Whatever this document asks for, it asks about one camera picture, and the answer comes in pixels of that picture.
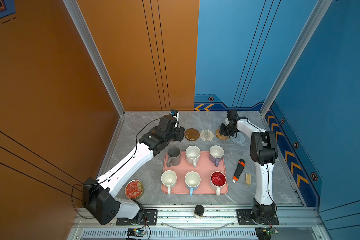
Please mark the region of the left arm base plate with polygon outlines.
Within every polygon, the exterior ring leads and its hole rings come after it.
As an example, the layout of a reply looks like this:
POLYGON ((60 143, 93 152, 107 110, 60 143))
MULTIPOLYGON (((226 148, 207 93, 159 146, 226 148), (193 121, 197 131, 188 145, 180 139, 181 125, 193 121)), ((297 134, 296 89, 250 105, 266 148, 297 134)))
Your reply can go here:
POLYGON ((117 226, 143 226, 148 224, 149 226, 155 226, 157 224, 158 210, 148 209, 144 210, 143 218, 140 221, 130 220, 127 218, 117 218, 117 226))

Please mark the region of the brown coaster with scratches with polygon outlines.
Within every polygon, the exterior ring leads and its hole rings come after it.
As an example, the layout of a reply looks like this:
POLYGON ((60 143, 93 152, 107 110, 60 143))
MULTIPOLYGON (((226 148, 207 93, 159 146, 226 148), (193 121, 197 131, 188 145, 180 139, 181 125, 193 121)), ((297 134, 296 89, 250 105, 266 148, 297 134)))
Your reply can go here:
POLYGON ((200 132, 197 129, 190 128, 185 131, 184 136, 186 140, 193 142, 199 139, 200 132))

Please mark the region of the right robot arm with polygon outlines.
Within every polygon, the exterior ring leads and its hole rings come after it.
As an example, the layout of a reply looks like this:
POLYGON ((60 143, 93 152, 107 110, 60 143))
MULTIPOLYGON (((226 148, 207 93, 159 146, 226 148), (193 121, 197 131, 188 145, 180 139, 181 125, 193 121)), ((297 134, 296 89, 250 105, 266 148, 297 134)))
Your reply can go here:
POLYGON ((276 135, 266 131, 246 117, 240 117, 236 110, 227 111, 227 118, 221 124, 219 134, 236 137, 244 133, 251 140, 250 156, 256 168, 256 193, 252 211, 243 217, 254 224, 278 225, 277 205, 273 197, 273 169, 278 158, 276 135))

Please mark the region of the grey-blue knitted round coaster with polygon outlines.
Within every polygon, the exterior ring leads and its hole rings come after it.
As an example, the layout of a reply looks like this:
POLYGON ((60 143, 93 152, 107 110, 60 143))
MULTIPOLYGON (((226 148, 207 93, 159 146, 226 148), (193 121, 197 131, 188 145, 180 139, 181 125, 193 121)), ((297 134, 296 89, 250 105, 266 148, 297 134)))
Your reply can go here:
POLYGON ((236 132, 233 137, 230 137, 231 141, 235 144, 241 145, 245 142, 246 138, 241 132, 236 132))

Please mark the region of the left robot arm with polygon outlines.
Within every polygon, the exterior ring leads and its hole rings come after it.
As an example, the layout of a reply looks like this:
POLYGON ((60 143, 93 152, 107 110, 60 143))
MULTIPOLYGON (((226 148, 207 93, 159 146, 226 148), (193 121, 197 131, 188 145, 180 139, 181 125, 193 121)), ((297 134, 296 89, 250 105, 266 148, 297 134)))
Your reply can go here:
POLYGON ((136 200, 118 199, 117 195, 126 182, 145 163, 153 159, 171 142, 184 139, 184 127, 179 126, 179 112, 160 118, 158 126, 153 127, 140 139, 136 146, 111 170, 97 179, 88 178, 83 185, 84 208, 101 224, 106 225, 114 218, 130 219, 139 223, 144 217, 144 206, 136 200))

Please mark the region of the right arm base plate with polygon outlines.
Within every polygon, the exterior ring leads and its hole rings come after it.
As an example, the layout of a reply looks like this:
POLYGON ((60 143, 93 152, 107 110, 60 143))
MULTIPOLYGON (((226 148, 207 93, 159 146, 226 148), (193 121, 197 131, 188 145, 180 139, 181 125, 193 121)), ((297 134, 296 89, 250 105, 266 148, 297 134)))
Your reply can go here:
POLYGON ((279 219, 276 215, 265 216, 265 217, 261 217, 257 220, 254 220, 254 217, 252 215, 252 210, 250 210, 250 209, 237 209, 236 214, 237 214, 238 223, 241 226, 244 226, 244 225, 277 226, 280 224, 279 219))

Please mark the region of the white embroidered round coaster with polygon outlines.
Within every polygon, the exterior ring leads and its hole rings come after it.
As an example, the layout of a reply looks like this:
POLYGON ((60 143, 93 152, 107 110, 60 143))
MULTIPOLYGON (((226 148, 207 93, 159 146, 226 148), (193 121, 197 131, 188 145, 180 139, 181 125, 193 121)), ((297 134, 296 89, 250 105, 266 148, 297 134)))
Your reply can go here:
POLYGON ((214 139, 214 133, 210 130, 202 130, 200 132, 200 139, 204 142, 210 142, 214 139))

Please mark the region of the woven rattan round coaster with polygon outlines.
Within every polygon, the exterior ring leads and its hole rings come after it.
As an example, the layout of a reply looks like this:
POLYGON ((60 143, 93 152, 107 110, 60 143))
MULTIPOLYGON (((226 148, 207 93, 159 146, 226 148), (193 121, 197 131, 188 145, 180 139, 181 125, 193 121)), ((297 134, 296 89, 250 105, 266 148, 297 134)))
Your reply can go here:
POLYGON ((230 138, 229 136, 222 135, 219 129, 216 130, 215 135, 219 140, 222 141, 228 140, 230 138))

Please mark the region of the grey mug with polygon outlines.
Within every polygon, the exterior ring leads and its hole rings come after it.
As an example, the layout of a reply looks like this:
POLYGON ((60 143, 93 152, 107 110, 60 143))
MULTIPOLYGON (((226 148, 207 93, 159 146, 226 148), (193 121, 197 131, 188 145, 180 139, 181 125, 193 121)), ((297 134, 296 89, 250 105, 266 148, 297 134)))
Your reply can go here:
POLYGON ((181 163, 181 150, 178 147, 170 147, 167 152, 168 160, 166 166, 178 166, 181 163))

